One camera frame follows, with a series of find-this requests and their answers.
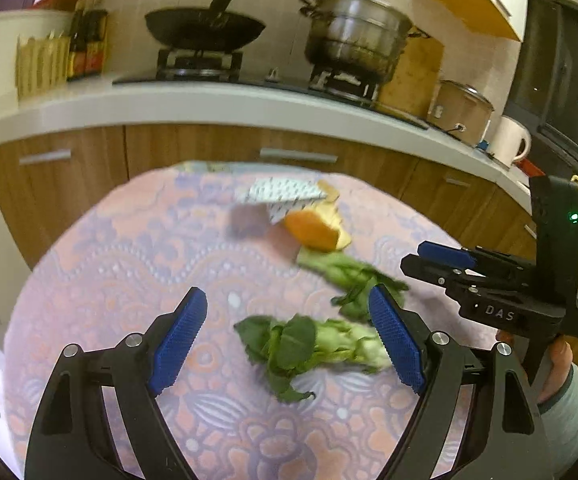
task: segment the pot lid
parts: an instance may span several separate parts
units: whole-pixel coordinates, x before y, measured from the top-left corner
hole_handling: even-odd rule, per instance
[[[491,104],[491,101],[489,101],[486,97],[484,97],[480,92],[478,92],[471,85],[465,85],[463,83],[458,83],[457,81],[451,81],[449,79],[443,79],[442,81],[440,81],[440,84],[453,85],[453,86],[459,88],[460,90],[467,92],[469,95],[475,97],[478,101],[483,102],[486,106],[491,108],[492,112],[495,110],[494,106]]]

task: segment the silver drawer handle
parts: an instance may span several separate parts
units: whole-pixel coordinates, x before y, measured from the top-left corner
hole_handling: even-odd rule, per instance
[[[296,152],[295,150],[280,150],[278,148],[260,148],[260,157],[286,158],[287,160],[310,160],[311,162],[324,162],[325,164],[335,164],[338,161],[337,155]]]
[[[498,4],[498,7],[500,7],[502,12],[506,14],[507,18],[511,17],[511,11],[509,11],[509,9],[506,8],[506,5],[502,3],[502,0],[496,0],[496,4]]]
[[[533,229],[531,229],[527,224],[524,224],[524,230],[528,232],[528,234],[531,235],[531,237],[534,240],[538,239],[538,235],[535,233],[535,231]]]
[[[38,153],[37,155],[21,156],[19,159],[20,166],[29,166],[40,162],[51,162],[52,160],[69,160],[71,150],[55,150],[54,152]]]
[[[444,177],[444,181],[447,184],[453,184],[454,186],[471,187],[471,184],[468,184],[467,182],[463,182],[461,180],[456,180],[456,179],[450,178],[448,176]]]

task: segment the wooden cutting board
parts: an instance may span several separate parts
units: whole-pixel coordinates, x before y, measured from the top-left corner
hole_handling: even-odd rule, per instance
[[[380,89],[378,102],[426,119],[443,55],[444,45],[435,38],[408,38],[393,79]]]

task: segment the flower pattern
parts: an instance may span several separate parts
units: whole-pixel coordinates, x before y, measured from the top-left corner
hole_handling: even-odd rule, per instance
[[[270,225],[263,207],[236,203],[256,178],[276,175],[288,176],[153,171],[115,189],[62,235],[24,286],[5,339],[6,416],[21,463],[62,348],[71,342],[85,351],[110,348],[130,332],[144,332],[198,286],[207,294],[208,317],[178,380],[157,399],[198,478],[375,478],[417,401],[395,371],[312,370],[296,387],[315,391],[316,399],[280,404],[232,329],[251,314],[337,316],[329,300],[339,291],[294,265],[299,246],[293,237]],[[402,278],[400,259],[424,240],[457,246],[362,181],[326,179],[341,192],[339,210],[354,238],[348,251],[383,272]],[[406,307],[431,329],[491,348],[493,329],[460,318],[441,288],[407,281]],[[104,398],[122,464],[140,476],[114,390],[104,388]],[[435,474],[451,467],[468,405],[467,388]]]

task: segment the sleeve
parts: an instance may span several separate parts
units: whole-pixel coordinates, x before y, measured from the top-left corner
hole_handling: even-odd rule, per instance
[[[562,388],[539,409],[553,472],[560,478],[578,459],[578,367],[575,364]]]

